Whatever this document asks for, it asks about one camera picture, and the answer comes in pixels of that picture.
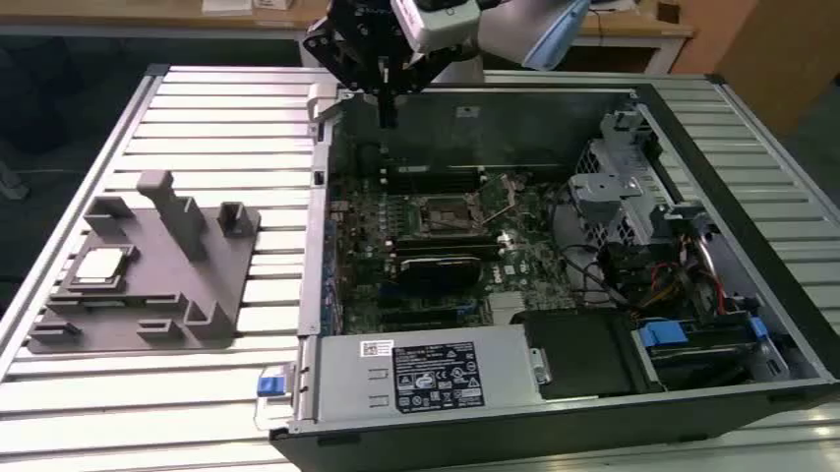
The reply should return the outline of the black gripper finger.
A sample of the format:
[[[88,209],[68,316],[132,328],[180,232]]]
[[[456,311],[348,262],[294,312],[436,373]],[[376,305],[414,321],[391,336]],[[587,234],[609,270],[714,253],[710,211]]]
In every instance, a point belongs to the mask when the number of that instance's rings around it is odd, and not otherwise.
[[[387,128],[398,125],[396,99],[400,95],[419,93],[452,62],[452,49],[444,48],[411,61],[407,55],[387,62]]]
[[[347,89],[375,98],[378,124],[387,129],[388,91],[370,27],[318,22],[307,30],[303,46]]]

